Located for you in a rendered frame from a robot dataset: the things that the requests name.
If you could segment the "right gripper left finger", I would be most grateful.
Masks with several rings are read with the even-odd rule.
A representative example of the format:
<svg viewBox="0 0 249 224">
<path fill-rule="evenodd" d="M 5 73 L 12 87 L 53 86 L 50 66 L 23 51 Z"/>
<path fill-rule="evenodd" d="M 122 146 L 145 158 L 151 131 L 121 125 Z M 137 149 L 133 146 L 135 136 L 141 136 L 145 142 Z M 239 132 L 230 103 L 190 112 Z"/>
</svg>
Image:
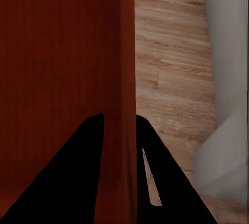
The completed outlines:
<svg viewBox="0 0 249 224">
<path fill-rule="evenodd" d="M 104 114 L 87 118 L 0 219 L 0 224 L 93 224 Z"/>
</svg>

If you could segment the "storage box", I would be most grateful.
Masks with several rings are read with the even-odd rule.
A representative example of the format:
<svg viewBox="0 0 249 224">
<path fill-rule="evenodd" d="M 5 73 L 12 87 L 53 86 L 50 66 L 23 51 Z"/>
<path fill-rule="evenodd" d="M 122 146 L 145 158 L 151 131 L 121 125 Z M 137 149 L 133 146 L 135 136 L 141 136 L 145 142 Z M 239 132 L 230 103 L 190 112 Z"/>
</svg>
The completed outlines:
<svg viewBox="0 0 249 224">
<path fill-rule="evenodd" d="M 0 0 L 0 219 L 99 113 L 93 224 L 137 224 L 134 0 Z"/>
</svg>

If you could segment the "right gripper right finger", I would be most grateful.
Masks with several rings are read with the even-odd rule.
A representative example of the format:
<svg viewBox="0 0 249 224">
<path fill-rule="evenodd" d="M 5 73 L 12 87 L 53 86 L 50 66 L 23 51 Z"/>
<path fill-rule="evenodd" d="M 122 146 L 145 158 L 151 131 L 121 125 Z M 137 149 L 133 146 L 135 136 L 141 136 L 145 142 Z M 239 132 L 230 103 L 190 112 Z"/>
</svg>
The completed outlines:
<svg viewBox="0 0 249 224">
<path fill-rule="evenodd" d="M 151 123 L 137 115 L 137 224 L 217 224 Z M 142 148 L 161 199 L 150 203 Z"/>
</svg>

